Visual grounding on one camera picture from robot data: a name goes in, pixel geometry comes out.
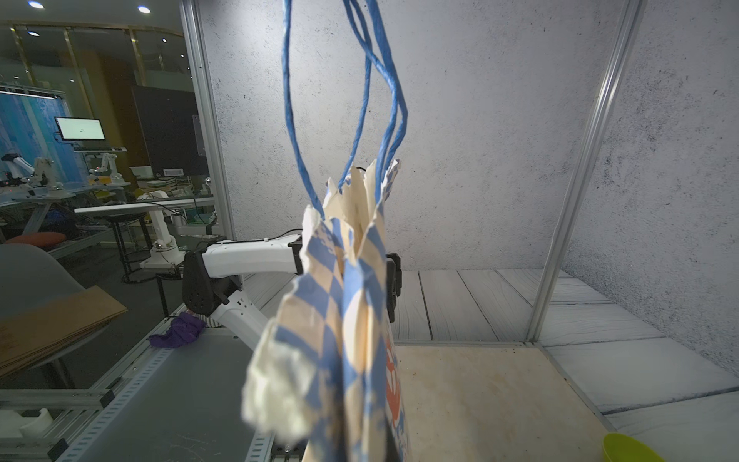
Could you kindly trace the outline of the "blue checkered paper bag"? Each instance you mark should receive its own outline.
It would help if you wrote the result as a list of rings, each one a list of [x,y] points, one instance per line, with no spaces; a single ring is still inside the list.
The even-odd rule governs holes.
[[[407,420],[388,312],[384,206],[400,169],[408,108],[379,5],[344,5],[391,95],[375,160],[347,163],[325,196],[310,194],[302,221],[302,274],[267,322],[246,370],[242,419],[310,461],[405,461]]]

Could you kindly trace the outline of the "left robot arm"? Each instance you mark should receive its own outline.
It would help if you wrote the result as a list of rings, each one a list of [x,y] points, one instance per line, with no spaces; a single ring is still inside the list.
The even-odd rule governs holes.
[[[248,347],[257,348],[268,318],[255,305],[245,275],[288,273],[296,286],[280,305],[284,331],[319,350],[323,331],[342,339],[344,255],[352,241],[342,243],[330,231],[307,239],[291,230],[285,236],[261,241],[223,241],[186,254],[183,300],[192,312],[223,325]]]

